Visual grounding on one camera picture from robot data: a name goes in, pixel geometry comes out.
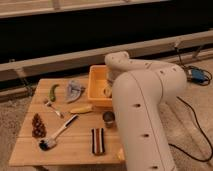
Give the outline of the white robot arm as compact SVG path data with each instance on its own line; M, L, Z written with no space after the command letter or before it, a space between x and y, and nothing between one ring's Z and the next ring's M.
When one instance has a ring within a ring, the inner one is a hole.
M184 70L173 63L132 59L125 51L106 55L105 64L127 171L177 171L158 105L186 88Z

